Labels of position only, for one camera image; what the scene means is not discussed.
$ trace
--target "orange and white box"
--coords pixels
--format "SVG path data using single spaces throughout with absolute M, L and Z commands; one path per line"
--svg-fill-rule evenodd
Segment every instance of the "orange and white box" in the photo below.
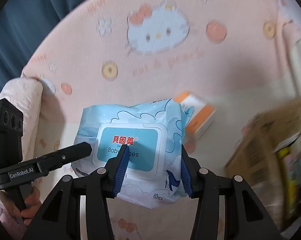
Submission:
M 190 92 L 181 93 L 174 101 L 180 103 L 183 110 L 194 106 L 193 115 L 185 130 L 188 135 L 199 139 L 212 123 L 216 110 Z

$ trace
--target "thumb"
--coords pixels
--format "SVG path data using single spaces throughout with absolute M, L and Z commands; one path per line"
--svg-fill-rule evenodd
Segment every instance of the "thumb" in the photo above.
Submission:
M 0 200 L 6 208 L 7 212 L 13 217 L 21 217 L 21 212 L 15 206 L 14 202 L 6 195 L 4 191 L 0 191 Z

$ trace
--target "blue curtain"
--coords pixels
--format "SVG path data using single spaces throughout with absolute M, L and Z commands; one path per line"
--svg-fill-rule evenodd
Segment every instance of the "blue curtain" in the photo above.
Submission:
M 8 0 L 0 12 L 0 92 L 19 77 L 39 44 L 85 0 Z

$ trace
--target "blue wipes package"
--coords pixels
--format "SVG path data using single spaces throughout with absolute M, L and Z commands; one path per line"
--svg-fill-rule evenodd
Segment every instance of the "blue wipes package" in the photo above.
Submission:
M 149 208 L 174 203 L 186 196 L 180 181 L 181 144 L 192 113 L 193 107 L 184 111 L 172 99 L 85 108 L 74 143 L 88 142 L 93 150 L 72 168 L 87 176 L 127 144 L 129 165 L 117 197 Z

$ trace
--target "hello kitty print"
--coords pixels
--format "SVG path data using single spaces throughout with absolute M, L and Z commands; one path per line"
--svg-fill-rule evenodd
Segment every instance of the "hello kitty print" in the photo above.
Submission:
M 189 34 L 188 19 L 172 0 L 153 8 L 143 4 L 127 22 L 128 54 L 164 52 L 181 44 Z

